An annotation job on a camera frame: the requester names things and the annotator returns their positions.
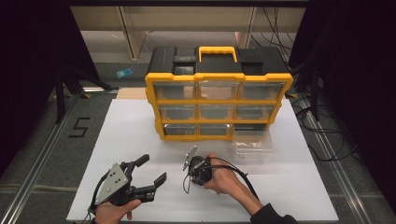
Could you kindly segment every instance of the gray floor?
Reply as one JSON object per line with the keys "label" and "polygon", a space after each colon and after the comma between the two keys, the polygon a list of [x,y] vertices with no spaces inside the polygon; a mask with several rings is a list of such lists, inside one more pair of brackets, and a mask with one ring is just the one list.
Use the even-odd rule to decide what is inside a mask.
{"label": "gray floor", "polygon": [[[202,45],[235,45],[232,33],[148,33],[145,46],[137,61],[129,58],[128,51],[124,46],[122,34],[117,32],[83,33],[87,46],[95,61],[96,68],[101,79],[113,86],[119,87],[143,87],[143,77],[149,66],[149,56],[156,45],[175,45],[180,48],[190,48]],[[270,44],[264,39],[270,39],[272,34],[254,34],[257,42],[263,46]],[[290,38],[283,34],[281,41],[285,46],[292,47]],[[251,41],[253,48],[258,44]],[[132,68],[134,74],[128,77],[118,78],[116,72],[121,69]],[[91,86],[89,82],[81,81],[83,86]],[[95,93],[86,97],[71,96],[66,98],[68,111],[70,112],[64,121],[64,127],[59,134],[48,160],[43,166],[39,178],[35,182],[26,204],[22,207],[21,214],[16,223],[68,223],[65,219],[69,207],[74,200],[79,182],[84,174],[88,160],[92,154],[97,136],[105,120],[106,112],[111,100],[116,97],[114,93]],[[291,102],[299,98],[290,98]],[[295,103],[295,111],[301,108],[300,100]],[[324,97],[320,97],[319,118],[322,128],[343,132],[339,120],[334,117],[327,107]],[[78,118],[89,118],[80,121],[79,126],[87,127],[84,137],[71,138],[70,135],[82,134],[81,130],[74,130]],[[0,178],[0,213],[7,211],[16,196],[20,186],[28,177],[35,165],[36,158],[47,143],[56,120],[56,99],[52,95],[48,99],[48,108],[43,113],[41,120],[35,127],[28,144],[22,148],[7,171]],[[307,144],[318,153],[321,158],[326,158],[321,145],[316,138],[315,132],[302,127]],[[342,145],[341,134],[326,134],[334,148]],[[339,157],[347,155],[353,148],[354,143],[345,140]],[[340,220],[337,223],[354,224],[361,223],[354,216],[350,201],[340,187],[339,180],[334,174],[334,168],[329,162],[319,161],[312,154],[318,167],[320,176],[328,191],[334,208]],[[385,198],[370,177],[364,163],[351,156],[341,160],[342,172],[345,172],[351,186],[357,192],[363,208],[372,220],[372,223],[391,224],[396,223],[396,216],[389,208]]]}

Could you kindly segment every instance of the plastic drawer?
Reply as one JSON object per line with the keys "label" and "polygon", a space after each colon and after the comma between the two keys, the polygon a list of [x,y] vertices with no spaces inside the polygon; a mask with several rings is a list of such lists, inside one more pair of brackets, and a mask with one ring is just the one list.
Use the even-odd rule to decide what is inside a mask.
{"label": "plastic drawer", "polygon": [[269,131],[234,131],[233,146],[236,154],[258,154],[273,151]]}
{"label": "plastic drawer", "polygon": [[283,85],[282,82],[245,82],[242,84],[240,99],[276,100]]}
{"label": "plastic drawer", "polygon": [[198,84],[199,96],[207,100],[234,100],[238,85],[233,81],[202,81]]}
{"label": "plastic drawer", "polygon": [[161,119],[194,119],[195,105],[160,105]]}
{"label": "plastic drawer", "polygon": [[269,119],[273,105],[238,105],[236,107],[237,119]]}
{"label": "plastic drawer", "polygon": [[158,100],[161,99],[195,99],[194,82],[154,82]]}
{"label": "plastic drawer", "polygon": [[195,135],[195,124],[164,124],[165,135]]}
{"label": "plastic drawer", "polygon": [[200,135],[227,135],[231,124],[199,124]]}
{"label": "plastic drawer", "polygon": [[232,119],[235,105],[198,105],[200,119]]}

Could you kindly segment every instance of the yellow storage organizer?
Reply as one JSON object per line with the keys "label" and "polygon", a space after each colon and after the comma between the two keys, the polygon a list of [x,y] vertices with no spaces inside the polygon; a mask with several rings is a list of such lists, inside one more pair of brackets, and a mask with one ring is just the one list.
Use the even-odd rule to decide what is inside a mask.
{"label": "yellow storage organizer", "polygon": [[146,95],[162,140],[231,141],[267,131],[292,81],[277,48],[157,47]]}

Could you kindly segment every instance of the black sleeve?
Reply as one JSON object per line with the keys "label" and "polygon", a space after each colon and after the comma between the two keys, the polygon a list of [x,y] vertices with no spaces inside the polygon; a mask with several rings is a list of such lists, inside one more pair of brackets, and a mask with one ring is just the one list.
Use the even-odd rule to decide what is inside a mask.
{"label": "black sleeve", "polygon": [[260,209],[256,214],[250,218],[252,224],[296,224],[297,221],[294,217],[285,215],[280,216],[273,206],[268,203],[262,209]]}

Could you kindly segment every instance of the hand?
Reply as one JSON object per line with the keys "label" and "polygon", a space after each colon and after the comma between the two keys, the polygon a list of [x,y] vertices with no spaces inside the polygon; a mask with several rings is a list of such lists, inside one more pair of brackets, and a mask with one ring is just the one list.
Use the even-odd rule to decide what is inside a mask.
{"label": "hand", "polygon": [[[216,153],[208,155],[211,165],[228,165],[224,161],[215,159]],[[253,216],[262,207],[262,203],[239,181],[234,171],[225,168],[212,168],[212,179],[204,183],[205,189],[213,189],[217,194],[229,194],[236,199]]]}
{"label": "hand", "polygon": [[127,215],[132,220],[132,210],[136,209],[142,202],[133,200],[123,206],[116,206],[110,202],[101,203],[96,208],[95,221],[98,224],[118,224]]}
{"label": "hand", "polygon": [[[216,153],[211,152],[208,155],[211,165],[228,165],[224,161],[215,159]],[[235,172],[224,168],[212,168],[212,179],[204,183],[205,189],[213,189],[217,194],[229,194],[232,197],[236,192],[245,188],[245,186],[239,181]]]}

